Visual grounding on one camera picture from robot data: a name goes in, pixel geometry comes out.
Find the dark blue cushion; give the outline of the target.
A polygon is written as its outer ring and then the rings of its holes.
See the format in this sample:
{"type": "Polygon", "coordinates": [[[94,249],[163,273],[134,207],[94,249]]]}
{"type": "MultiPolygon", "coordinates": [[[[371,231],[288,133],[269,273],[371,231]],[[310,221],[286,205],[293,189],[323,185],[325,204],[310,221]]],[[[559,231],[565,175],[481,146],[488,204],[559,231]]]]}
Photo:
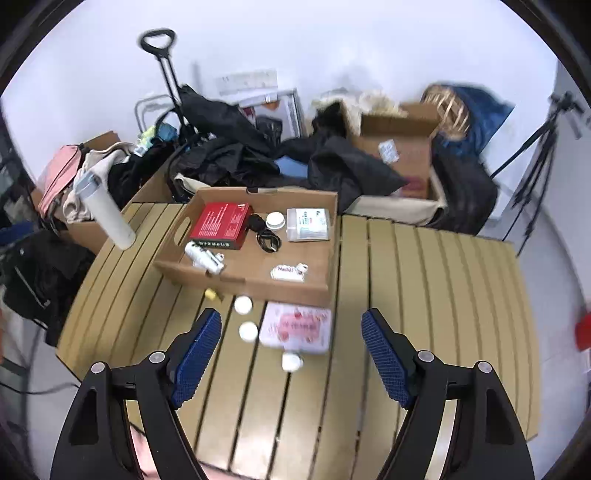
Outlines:
{"type": "Polygon", "coordinates": [[[499,101],[487,89],[461,84],[453,88],[470,111],[471,125],[463,141],[450,141],[438,133],[442,147],[458,156],[479,156],[514,110],[514,105],[499,101]]]}

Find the white thermos bottle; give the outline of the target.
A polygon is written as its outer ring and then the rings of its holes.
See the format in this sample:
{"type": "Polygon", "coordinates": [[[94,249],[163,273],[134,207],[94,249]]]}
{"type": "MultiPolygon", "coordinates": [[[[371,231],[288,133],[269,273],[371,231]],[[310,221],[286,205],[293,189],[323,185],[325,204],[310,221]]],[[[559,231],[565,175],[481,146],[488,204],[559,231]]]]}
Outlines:
{"type": "Polygon", "coordinates": [[[124,220],[118,206],[99,176],[86,172],[74,191],[93,219],[120,250],[127,250],[135,241],[135,232],[124,220]]]}

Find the black folded trolley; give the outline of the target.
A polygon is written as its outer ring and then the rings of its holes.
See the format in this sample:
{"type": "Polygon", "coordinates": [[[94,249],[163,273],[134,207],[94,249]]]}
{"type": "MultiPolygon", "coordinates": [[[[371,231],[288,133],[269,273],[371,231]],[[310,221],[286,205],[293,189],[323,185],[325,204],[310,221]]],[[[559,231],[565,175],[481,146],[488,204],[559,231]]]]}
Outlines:
{"type": "Polygon", "coordinates": [[[158,62],[172,111],[180,123],[181,138],[214,135],[235,141],[251,150],[270,154],[270,141],[242,114],[236,105],[205,98],[187,84],[180,85],[172,67],[170,50],[176,34],[168,28],[148,30],[138,39],[139,47],[158,62]]]}

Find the cardboard tray box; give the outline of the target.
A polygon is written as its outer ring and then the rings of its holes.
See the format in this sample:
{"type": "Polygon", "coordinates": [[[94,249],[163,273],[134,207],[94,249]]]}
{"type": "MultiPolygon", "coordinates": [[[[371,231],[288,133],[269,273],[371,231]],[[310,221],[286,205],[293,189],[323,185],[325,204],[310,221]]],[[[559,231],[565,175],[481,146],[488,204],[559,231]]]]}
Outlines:
{"type": "Polygon", "coordinates": [[[245,188],[204,188],[195,193],[183,206],[179,218],[166,234],[153,265],[170,281],[199,289],[211,288],[219,293],[246,295],[256,300],[269,300],[288,304],[328,307],[332,301],[332,266],[335,261],[335,220],[338,195],[305,189],[281,188],[250,192],[245,188]],[[195,268],[184,253],[195,222],[211,202],[248,203],[253,212],[266,217],[273,211],[281,213],[290,208],[325,208],[329,211],[329,240],[290,242],[281,229],[280,250],[266,253],[256,241],[252,231],[245,236],[242,248],[226,250],[211,248],[224,255],[225,268],[219,275],[211,275],[195,268]],[[270,278],[276,265],[308,265],[304,283],[277,281],[270,278]]]}

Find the pink patterned flat pack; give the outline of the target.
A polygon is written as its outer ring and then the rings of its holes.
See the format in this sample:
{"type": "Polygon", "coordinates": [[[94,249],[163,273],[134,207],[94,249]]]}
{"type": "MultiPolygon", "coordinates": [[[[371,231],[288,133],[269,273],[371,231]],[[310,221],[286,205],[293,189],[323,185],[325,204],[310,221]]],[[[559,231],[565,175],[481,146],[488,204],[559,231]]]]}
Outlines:
{"type": "Polygon", "coordinates": [[[329,309],[269,302],[259,329],[263,346],[283,351],[325,354],[332,340],[329,309]]]}

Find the small yellow block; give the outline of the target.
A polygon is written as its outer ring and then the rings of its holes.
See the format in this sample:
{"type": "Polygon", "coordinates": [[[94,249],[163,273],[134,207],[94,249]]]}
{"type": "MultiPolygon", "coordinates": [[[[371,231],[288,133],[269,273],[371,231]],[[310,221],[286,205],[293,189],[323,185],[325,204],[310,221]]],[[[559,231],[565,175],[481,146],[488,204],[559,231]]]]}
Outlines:
{"type": "Polygon", "coordinates": [[[204,296],[211,301],[217,300],[219,302],[221,302],[223,300],[223,295],[217,293],[216,291],[214,291],[214,289],[211,288],[207,288],[204,291],[204,296]]]}

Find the wall socket panel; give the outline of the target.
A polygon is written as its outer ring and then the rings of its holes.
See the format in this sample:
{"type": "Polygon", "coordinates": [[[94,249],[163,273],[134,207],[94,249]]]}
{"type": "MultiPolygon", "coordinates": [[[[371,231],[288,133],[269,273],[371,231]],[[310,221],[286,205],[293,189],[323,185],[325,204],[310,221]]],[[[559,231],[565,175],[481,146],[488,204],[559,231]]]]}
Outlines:
{"type": "Polygon", "coordinates": [[[240,92],[276,89],[276,69],[238,72],[219,76],[215,79],[217,91],[222,96],[238,94],[240,92]]]}

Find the white tube bottle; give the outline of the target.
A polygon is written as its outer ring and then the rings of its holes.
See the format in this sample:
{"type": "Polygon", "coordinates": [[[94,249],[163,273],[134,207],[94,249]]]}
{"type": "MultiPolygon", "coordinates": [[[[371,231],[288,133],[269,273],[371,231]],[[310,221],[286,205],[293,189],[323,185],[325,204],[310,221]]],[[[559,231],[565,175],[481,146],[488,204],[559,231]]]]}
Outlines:
{"type": "Polygon", "coordinates": [[[190,258],[195,268],[204,270],[211,275],[219,275],[225,268],[223,254],[215,254],[211,250],[199,246],[197,242],[189,241],[184,247],[184,253],[190,258]]]}

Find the brown cardboard box right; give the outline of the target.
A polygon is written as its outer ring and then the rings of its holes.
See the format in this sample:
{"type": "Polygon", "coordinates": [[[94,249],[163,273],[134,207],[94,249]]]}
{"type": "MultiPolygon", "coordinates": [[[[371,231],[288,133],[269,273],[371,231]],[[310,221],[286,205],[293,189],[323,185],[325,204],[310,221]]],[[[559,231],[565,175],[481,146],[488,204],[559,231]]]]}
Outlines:
{"type": "Polygon", "coordinates": [[[359,133],[349,140],[360,150],[380,159],[407,180],[402,195],[427,199],[430,195],[432,141],[440,116],[433,104],[406,103],[405,116],[363,113],[359,133]]]}

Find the woven rattan ball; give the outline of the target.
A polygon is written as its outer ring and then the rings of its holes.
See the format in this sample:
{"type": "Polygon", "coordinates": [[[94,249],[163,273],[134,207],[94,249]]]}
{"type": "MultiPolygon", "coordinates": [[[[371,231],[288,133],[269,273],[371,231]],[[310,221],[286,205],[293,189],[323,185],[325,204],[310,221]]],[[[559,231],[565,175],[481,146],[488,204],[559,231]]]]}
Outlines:
{"type": "Polygon", "coordinates": [[[466,139],[471,125],[470,111],[453,88],[432,84],[424,91],[422,102],[436,107],[439,133],[444,138],[455,142],[466,139]]]}

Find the white round jar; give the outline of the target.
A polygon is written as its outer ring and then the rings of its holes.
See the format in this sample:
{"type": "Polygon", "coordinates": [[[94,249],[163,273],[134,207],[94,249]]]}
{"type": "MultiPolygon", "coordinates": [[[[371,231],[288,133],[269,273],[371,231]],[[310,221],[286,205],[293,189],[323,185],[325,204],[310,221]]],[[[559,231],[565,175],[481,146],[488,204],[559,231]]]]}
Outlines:
{"type": "Polygon", "coordinates": [[[266,215],[266,227],[271,231],[280,230],[286,226],[286,216],[280,211],[273,211],[266,215]]]}

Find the white round lid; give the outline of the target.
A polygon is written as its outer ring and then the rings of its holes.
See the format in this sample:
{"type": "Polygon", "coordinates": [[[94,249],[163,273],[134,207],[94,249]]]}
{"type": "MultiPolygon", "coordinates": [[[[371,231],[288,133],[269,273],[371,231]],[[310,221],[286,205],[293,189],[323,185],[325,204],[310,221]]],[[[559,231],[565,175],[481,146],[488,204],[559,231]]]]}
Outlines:
{"type": "Polygon", "coordinates": [[[245,295],[236,296],[235,302],[233,302],[233,308],[235,308],[235,312],[238,313],[238,315],[245,316],[252,311],[252,299],[245,295]]]}
{"type": "Polygon", "coordinates": [[[254,322],[243,322],[238,328],[238,335],[243,342],[253,343],[259,337],[259,328],[254,322]]]}
{"type": "Polygon", "coordinates": [[[281,356],[281,368],[284,372],[294,373],[300,370],[304,366],[304,359],[294,352],[283,352],[281,356]]]}

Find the red rectangular box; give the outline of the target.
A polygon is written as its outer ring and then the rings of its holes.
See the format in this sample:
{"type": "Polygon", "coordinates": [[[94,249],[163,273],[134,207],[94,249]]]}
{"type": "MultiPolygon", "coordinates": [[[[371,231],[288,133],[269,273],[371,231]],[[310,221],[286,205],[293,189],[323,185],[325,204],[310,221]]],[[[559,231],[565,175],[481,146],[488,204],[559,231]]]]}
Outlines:
{"type": "Polygon", "coordinates": [[[252,213],[252,206],[248,203],[207,203],[189,238],[204,248],[239,250],[245,241],[247,222],[252,213]]]}

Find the clear plastic bottle white label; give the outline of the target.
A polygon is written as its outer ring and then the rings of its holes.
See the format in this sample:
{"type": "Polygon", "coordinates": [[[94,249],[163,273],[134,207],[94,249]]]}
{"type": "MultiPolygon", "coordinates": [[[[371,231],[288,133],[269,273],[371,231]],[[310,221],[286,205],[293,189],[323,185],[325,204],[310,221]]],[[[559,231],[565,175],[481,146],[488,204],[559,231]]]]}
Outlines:
{"type": "Polygon", "coordinates": [[[324,208],[287,209],[287,240],[312,242],[329,240],[329,211],[324,208]]]}

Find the white hello sticker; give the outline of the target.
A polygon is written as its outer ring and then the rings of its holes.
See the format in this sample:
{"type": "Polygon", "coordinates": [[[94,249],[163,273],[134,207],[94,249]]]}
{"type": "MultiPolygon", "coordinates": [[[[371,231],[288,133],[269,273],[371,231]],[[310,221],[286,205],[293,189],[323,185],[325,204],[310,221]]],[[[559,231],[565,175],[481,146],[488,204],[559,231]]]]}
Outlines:
{"type": "Polygon", "coordinates": [[[280,264],[270,270],[270,278],[277,281],[304,283],[307,272],[308,265],[304,263],[298,263],[297,265],[280,264]]]}

